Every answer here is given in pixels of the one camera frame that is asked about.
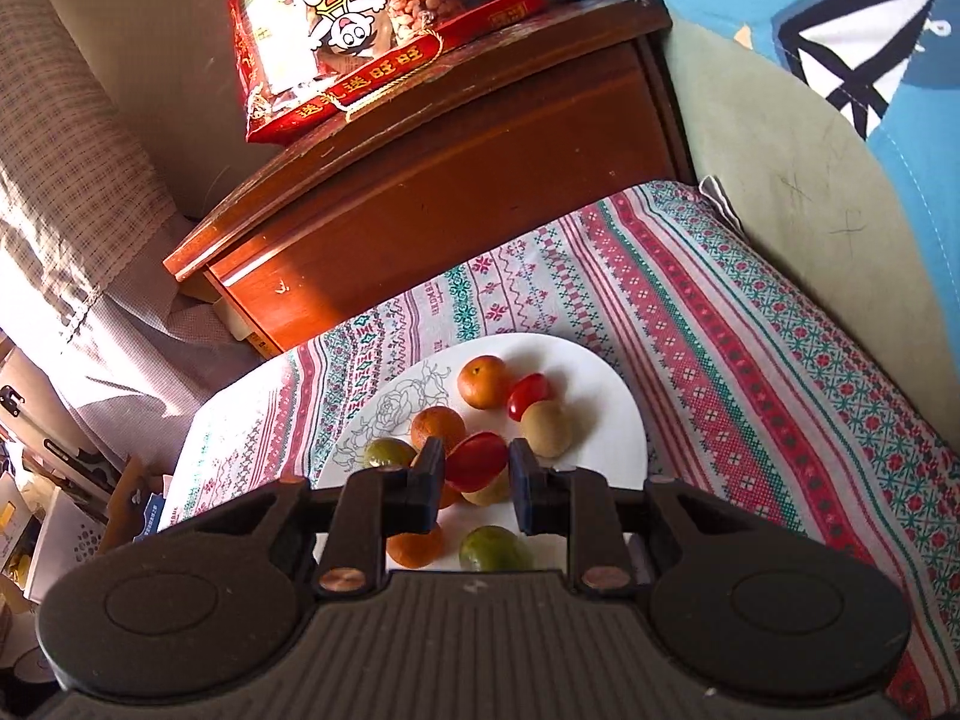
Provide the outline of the red tomato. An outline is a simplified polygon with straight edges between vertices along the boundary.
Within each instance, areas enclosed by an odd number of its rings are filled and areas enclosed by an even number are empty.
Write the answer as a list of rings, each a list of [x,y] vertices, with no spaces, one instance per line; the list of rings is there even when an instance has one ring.
[[[486,488],[508,465],[508,444],[500,434],[482,431],[461,440],[444,461],[444,481],[459,493]]]
[[[506,411],[512,421],[519,422],[524,413],[539,401],[555,397],[550,379],[542,372],[534,372],[519,379],[511,388],[506,400]]]

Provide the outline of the large tangerine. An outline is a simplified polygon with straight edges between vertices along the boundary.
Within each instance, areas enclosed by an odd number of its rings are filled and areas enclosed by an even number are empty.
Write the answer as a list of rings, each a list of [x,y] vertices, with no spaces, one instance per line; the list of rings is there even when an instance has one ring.
[[[498,356],[477,356],[464,364],[457,376],[457,392],[475,410],[500,410],[506,405],[514,376]]]

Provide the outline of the white floral plate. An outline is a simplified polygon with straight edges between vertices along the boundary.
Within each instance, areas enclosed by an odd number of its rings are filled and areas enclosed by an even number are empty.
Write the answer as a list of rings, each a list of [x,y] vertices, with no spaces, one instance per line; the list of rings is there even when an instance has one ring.
[[[646,433],[640,408],[626,383],[607,362],[579,344],[535,333],[506,333],[460,343],[428,356],[382,385],[335,441],[320,472],[320,486],[338,488],[352,473],[364,470],[363,450],[373,439],[395,437],[410,444],[410,422],[430,406],[449,406],[457,411],[466,423],[467,437],[491,431],[500,434],[508,445],[514,439],[523,439],[521,421],[512,421],[506,405],[500,410],[475,410],[457,392],[460,369],[483,355],[505,361],[514,383],[534,372],[550,379],[555,394],[552,400],[565,408],[571,421],[573,444],[556,460],[534,454],[540,465],[557,472],[582,466],[601,473],[613,488],[641,488],[647,477]],[[438,561],[423,567],[428,571],[460,569],[460,541],[483,525],[498,525],[520,536],[534,556],[534,569],[566,566],[563,538],[524,535],[509,499],[477,507],[462,497],[439,511],[438,525],[443,528],[446,551]]]

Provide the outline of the brown cardboard box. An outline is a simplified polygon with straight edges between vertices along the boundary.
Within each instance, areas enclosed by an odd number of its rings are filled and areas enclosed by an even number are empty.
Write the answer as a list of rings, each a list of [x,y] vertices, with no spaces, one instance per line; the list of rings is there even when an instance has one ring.
[[[145,526],[149,496],[162,490],[163,473],[137,457],[128,457],[121,479],[107,501],[107,525],[98,553],[109,553],[132,543]]]

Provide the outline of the white perforated basket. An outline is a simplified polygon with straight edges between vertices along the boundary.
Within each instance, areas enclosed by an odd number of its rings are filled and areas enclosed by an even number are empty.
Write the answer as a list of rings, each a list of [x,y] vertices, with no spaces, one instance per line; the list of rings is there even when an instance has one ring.
[[[96,556],[106,525],[82,511],[60,489],[53,491],[26,577],[25,597],[39,605],[47,590]]]

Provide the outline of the green fruit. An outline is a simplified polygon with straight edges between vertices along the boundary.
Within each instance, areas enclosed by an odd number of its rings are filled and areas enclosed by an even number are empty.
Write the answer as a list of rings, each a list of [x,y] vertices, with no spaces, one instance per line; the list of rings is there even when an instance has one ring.
[[[418,452],[405,440],[378,437],[363,450],[364,468],[405,468],[412,465]]]
[[[534,569],[534,556],[520,536],[483,525],[460,541],[459,564],[466,572],[524,572]]]

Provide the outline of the red snack gift bag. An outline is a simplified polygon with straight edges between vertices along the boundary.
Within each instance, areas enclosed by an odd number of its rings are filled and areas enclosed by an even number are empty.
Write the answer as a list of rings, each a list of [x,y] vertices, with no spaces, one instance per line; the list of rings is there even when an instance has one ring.
[[[301,132],[547,0],[228,0],[245,138]]]

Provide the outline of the beige sofa cushion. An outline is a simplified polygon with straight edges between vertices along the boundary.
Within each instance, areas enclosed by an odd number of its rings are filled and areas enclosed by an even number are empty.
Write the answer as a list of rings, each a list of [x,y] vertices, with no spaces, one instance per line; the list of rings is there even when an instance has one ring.
[[[664,54],[697,174],[718,179],[752,244],[957,444],[946,322],[861,138],[791,73],[703,26],[675,21]]]

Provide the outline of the tangerine front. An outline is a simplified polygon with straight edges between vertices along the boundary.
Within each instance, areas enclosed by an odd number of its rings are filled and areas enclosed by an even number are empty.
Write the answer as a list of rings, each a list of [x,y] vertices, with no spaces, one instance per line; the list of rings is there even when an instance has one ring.
[[[399,533],[389,536],[386,553],[395,564],[405,569],[423,569],[444,554],[443,528],[434,525],[428,533]]]

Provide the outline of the green fruit front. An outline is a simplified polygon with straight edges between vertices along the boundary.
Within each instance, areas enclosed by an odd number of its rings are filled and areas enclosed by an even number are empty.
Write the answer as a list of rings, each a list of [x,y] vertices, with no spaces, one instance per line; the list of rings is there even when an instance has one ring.
[[[460,541],[459,564],[466,572],[524,572],[534,569],[534,556],[520,536],[483,525]]]

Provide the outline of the green fruit back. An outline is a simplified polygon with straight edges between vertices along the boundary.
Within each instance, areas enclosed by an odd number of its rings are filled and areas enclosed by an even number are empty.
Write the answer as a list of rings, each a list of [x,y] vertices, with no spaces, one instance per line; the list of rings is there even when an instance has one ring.
[[[412,465],[418,452],[405,440],[378,437],[363,450],[364,468],[405,468]]]

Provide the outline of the brown kiwi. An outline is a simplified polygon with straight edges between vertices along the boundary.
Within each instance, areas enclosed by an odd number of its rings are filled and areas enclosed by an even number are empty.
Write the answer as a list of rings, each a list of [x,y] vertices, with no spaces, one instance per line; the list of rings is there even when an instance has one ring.
[[[509,484],[509,470],[503,468],[485,488],[473,491],[473,493],[464,493],[462,497],[477,507],[490,507],[490,505],[500,504],[511,497],[511,484]]]
[[[573,427],[558,401],[542,400],[527,408],[521,418],[521,434],[537,457],[560,458],[573,444]]]

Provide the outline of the orange tangerine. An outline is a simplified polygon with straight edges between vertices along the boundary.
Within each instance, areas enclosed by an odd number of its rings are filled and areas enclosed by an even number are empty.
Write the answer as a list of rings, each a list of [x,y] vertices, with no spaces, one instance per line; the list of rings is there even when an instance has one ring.
[[[423,449],[428,440],[436,437],[443,442],[444,450],[450,452],[467,437],[467,427],[462,416],[449,406],[430,406],[416,413],[410,422],[409,436],[416,450]]]

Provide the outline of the checkered beige curtain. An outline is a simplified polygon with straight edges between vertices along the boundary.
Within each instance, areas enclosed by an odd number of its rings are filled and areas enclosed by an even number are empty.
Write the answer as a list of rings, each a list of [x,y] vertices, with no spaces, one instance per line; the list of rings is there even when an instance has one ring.
[[[50,0],[2,0],[2,328],[110,460],[178,463],[254,349],[163,260],[189,229]]]

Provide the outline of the red tomato back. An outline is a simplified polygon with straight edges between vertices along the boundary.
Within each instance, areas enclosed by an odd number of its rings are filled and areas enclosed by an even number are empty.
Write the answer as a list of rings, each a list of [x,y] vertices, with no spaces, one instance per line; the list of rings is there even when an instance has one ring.
[[[534,372],[519,379],[511,388],[506,400],[506,411],[512,421],[519,422],[524,413],[539,401],[555,397],[550,379],[542,372]]]

